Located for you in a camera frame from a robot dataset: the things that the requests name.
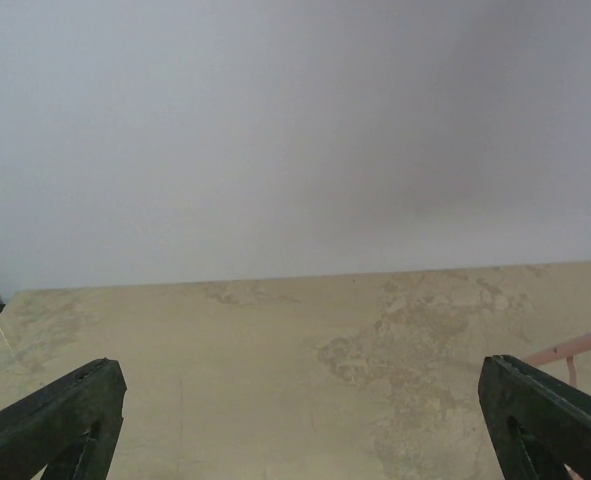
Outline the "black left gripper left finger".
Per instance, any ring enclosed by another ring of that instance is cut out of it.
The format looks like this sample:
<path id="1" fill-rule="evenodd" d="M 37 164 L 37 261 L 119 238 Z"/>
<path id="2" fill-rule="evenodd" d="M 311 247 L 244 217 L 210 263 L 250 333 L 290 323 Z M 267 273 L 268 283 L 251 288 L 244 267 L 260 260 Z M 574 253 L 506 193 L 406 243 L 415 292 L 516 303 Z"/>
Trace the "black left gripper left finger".
<path id="1" fill-rule="evenodd" d="M 93 360 L 0 410 L 0 479 L 105 479 L 123 424 L 116 360 Z"/>

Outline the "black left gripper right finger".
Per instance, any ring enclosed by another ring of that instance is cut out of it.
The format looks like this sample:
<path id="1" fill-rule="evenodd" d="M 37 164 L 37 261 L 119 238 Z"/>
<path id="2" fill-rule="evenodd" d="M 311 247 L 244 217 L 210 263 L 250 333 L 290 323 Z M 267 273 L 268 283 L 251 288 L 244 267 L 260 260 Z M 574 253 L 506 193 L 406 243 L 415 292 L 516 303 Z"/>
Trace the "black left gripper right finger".
<path id="1" fill-rule="evenodd" d="M 591 396 L 509 355 L 484 359 L 484 421 L 506 479 L 591 479 Z"/>

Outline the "pink music stand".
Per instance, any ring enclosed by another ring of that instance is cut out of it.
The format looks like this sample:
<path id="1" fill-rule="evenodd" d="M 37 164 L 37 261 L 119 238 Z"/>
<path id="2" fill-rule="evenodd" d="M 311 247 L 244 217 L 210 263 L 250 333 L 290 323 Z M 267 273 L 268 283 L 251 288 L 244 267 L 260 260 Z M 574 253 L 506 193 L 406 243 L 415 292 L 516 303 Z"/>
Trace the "pink music stand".
<path id="1" fill-rule="evenodd" d="M 568 384 L 576 389 L 580 387 L 576 358 L 589 355 L 591 357 L 591 331 L 544 348 L 521 360 L 533 367 L 542 367 L 563 361 L 568 373 Z"/>

